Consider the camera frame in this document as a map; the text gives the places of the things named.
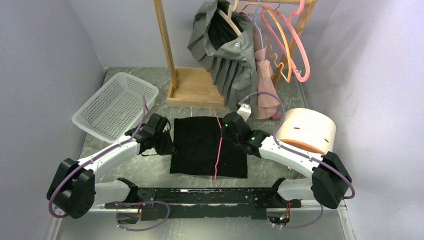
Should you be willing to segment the black skirt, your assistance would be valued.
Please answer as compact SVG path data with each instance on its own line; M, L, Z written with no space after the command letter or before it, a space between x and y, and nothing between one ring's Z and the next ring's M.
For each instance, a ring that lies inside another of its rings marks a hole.
M215 117L174 119L173 143L177 153L171 156L169 172L213 176L220 135ZM217 175L241 179L248 177L247 155L228 139L222 139Z

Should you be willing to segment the pink pleated skirt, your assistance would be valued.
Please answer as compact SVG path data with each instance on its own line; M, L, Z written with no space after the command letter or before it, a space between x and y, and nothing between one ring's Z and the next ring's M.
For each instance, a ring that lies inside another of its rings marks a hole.
M253 27L253 51L254 59L256 63L256 72L258 76L258 87L259 92L267 92L273 95L277 95L271 76L273 73L270 61L267 60L266 53L267 47L262 44L262 37L260 31L256 26ZM258 105L258 119L271 118L276 112L280 102L269 94L259 94L257 96Z

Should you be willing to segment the thin pink wire hanger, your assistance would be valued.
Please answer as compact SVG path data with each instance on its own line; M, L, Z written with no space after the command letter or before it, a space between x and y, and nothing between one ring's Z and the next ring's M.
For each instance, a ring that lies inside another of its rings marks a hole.
M214 115L214 117L217 120L218 126L219 126L219 132L221 133L221 129L222 129L222 124L221 121L217 115L217 110L214 107L212 109L212 113ZM222 147L222 141L223 141L223 137L222 135L220 135L219 137L219 144L218 144L218 150L217 150L217 156L216 156L216 161L214 164L214 175L210 177L210 184L213 185L216 181L217 181L217 175L218 175L218 164L219 164L219 160L220 160L220 155L221 155L221 147Z

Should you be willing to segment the grey skirt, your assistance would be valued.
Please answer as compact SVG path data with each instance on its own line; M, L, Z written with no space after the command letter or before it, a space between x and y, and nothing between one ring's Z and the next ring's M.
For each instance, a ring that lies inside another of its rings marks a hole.
M238 103L258 90L254 56L254 29L251 20L234 12L231 20L237 35L217 10L227 12L226 0L204 2L193 19L187 49L212 77L224 97L224 106L235 111Z

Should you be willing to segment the blue wire hanger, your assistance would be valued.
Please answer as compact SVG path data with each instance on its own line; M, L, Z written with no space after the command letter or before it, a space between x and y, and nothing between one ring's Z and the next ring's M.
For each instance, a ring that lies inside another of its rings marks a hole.
M263 38L263 34L262 34L262 30L259 27L258 24L258 16L259 16L259 5L260 5L261 1L258 0L257 1L257 7L254 10L254 13L245 13L243 11L240 12L240 14L249 19L251 21L252 24L254 24L255 29L253 30L253 50L254 52L257 52L259 50L263 50L266 47L266 43L264 42L264 38Z

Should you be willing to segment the beige wooden hanger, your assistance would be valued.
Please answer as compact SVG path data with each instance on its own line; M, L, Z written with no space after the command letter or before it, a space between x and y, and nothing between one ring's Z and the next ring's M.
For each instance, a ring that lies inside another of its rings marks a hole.
M236 24L232 20L232 13L235 12L238 8L239 0L235 0L234 4L230 4L227 8L227 12L224 12L219 7L217 7L216 12L228 23L228 25L232 28L234 33L237 36L241 35L241 31L236 26Z

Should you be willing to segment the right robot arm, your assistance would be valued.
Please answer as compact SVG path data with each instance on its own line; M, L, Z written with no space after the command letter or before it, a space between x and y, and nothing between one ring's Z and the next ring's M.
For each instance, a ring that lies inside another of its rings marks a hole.
M290 167L305 177L278 184L269 197L275 207L291 200L316 200L326 208L336 209L343 199L354 197L352 178L334 152L322 155L283 143L268 132L252 130L236 112L228 113L222 121L223 138L238 150Z

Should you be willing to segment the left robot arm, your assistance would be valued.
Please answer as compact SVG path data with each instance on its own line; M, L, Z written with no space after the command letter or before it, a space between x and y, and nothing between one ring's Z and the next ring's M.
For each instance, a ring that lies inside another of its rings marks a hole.
M79 160L63 160L46 194L49 213L58 219L78 219L99 205L134 207L140 200L137 185L124 177L106 183L99 180L113 168L147 150L154 149L160 156L175 154L177 150L170 129L170 121L154 113L146 123L141 122L128 130L103 150Z

